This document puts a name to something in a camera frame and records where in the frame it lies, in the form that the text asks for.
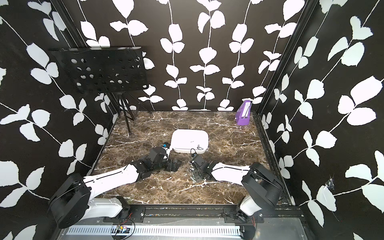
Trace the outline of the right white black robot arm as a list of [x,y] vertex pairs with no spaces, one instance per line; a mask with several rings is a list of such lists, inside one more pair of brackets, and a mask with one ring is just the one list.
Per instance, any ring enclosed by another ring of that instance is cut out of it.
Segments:
[[196,181],[228,182],[245,188],[248,194],[238,204],[238,218],[247,219],[263,209],[274,209],[283,193],[282,182],[258,162],[250,166],[209,163],[194,153],[190,164]]

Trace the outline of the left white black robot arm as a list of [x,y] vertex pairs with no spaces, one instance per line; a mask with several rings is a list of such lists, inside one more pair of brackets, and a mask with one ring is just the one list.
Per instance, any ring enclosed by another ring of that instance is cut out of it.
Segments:
[[164,143],[161,147],[152,148],[147,156],[104,174],[85,177],[78,173],[70,174],[50,198],[47,212],[60,229],[89,218],[115,218],[130,207],[127,202],[122,197],[112,200],[96,200],[96,197],[117,187],[142,181],[157,170],[177,171],[178,163],[169,159],[172,149]]

